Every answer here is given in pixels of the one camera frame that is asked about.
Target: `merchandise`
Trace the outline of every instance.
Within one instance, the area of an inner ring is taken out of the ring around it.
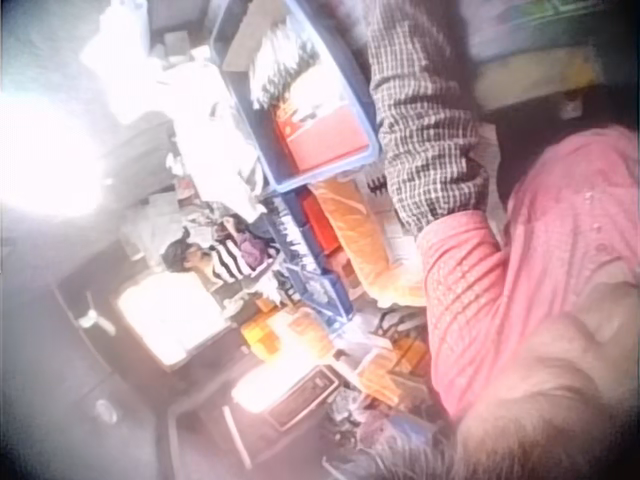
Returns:
[[[304,30],[289,16],[263,38],[249,72],[254,108],[277,103],[291,82],[318,59],[313,44],[300,32]]]
[[[264,212],[256,200],[264,175],[218,69],[191,62],[166,72],[164,79],[163,110],[173,120],[182,162],[200,199],[255,221]]]
[[[311,187],[351,259],[365,291],[380,307],[425,305],[420,263],[392,263],[378,223],[352,181],[330,179]]]

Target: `dark hair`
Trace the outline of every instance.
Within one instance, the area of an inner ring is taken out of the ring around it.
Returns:
[[[187,228],[182,232],[182,236],[171,242],[162,253],[162,261],[164,266],[173,273],[188,272],[189,269],[184,266],[187,259],[187,251],[191,248],[191,244],[187,241],[191,233]]]

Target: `red object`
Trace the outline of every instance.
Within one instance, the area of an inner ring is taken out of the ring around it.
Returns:
[[[336,232],[333,230],[316,197],[311,192],[305,191],[299,195],[298,199],[302,204],[302,209],[307,214],[311,230],[313,230],[316,240],[322,247],[322,251],[328,254],[340,247]]]
[[[355,113],[346,104],[317,117],[313,115],[319,112],[311,112],[302,120],[296,118],[297,113],[294,105],[285,102],[276,108],[275,122],[291,160],[300,172],[355,155],[369,147]]]

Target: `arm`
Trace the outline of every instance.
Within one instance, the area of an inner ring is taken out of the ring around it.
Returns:
[[[469,158],[473,116],[455,80],[445,0],[371,0],[371,93],[389,193],[423,259],[433,383],[450,413],[496,361],[506,262],[484,210],[486,171]]]
[[[428,224],[484,210],[486,171],[468,157],[477,133],[455,79],[446,0],[371,0],[371,94],[389,193],[418,235]]]

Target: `bright light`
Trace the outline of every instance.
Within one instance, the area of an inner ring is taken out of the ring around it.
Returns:
[[[227,326],[220,307],[195,274],[159,273],[118,299],[127,322],[167,366]]]
[[[102,195],[97,152],[81,125],[43,100],[0,97],[0,199],[37,214],[91,212]]]
[[[246,374],[231,395],[245,410],[260,413],[286,395],[316,364],[313,355],[304,350],[283,349],[272,361]]]

